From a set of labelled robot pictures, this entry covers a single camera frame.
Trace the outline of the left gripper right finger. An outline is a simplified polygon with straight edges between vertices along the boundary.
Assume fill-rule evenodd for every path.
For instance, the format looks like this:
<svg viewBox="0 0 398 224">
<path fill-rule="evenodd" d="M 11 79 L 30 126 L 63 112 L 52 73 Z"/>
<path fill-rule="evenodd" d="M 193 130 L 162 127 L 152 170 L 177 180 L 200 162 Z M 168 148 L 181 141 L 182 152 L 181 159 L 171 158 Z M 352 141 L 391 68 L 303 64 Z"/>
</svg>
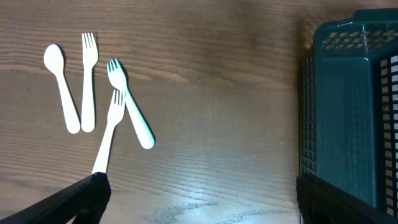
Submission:
<svg viewBox="0 0 398 224">
<path fill-rule="evenodd" d="M 304 223 L 397 224 L 392 215 L 313 174 L 297 176 L 296 184 L 298 208 Z"/>
</svg>

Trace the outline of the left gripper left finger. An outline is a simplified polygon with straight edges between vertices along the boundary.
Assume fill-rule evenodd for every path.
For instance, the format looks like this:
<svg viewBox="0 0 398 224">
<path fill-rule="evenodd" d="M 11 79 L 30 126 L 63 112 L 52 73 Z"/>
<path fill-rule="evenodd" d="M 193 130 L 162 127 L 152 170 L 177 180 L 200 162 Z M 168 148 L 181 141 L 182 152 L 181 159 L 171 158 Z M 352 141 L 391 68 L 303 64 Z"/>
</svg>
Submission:
<svg viewBox="0 0 398 224">
<path fill-rule="evenodd" d="M 111 197 L 105 173 L 96 172 L 1 220 L 2 224 L 99 223 Z"/>
</svg>

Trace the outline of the dark green plastic basket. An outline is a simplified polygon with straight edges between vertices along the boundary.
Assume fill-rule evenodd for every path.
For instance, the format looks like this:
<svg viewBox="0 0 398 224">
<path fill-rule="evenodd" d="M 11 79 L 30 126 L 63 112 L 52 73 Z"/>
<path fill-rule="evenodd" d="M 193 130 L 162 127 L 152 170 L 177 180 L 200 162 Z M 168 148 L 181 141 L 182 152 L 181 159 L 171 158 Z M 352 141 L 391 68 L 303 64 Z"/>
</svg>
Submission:
<svg viewBox="0 0 398 224">
<path fill-rule="evenodd" d="M 397 216 L 397 9 L 320 25 L 300 64 L 300 170 Z"/>
</svg>

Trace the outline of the white spoon on left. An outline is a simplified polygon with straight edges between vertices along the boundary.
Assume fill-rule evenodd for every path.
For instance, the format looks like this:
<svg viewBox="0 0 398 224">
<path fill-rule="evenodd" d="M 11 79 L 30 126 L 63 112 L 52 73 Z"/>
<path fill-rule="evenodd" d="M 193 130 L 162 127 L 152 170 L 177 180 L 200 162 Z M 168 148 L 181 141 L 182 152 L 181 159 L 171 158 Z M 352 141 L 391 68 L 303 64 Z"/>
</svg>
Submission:
<svg viewBox="0 0 398 224">
<path fill-rule="evenodd" d="M 80 120 L 64 75 L 65 59 L 57 44 L 50 44 L 45 49 L 44 65 L 57 80 L 67 130 L 76 134 L 80 131 Z"/>
</svg>

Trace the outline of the white fork straight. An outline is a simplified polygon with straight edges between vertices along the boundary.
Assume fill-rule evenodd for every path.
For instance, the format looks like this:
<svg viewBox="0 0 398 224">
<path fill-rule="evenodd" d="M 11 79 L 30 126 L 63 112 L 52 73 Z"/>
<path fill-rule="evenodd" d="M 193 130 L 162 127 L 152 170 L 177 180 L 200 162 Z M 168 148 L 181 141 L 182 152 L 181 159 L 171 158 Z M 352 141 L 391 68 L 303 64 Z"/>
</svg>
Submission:
<svg viewBox="0 0 398 224">
<path fill-rule="evenodd" d="M 93 33 L 82 33 L 83 96 L 81 105 L 81 128 L 91 132 L 95 128 L 95 98 L 93 91 L 93 68 L 98 61 L 98 49 Z"/>
</svg>

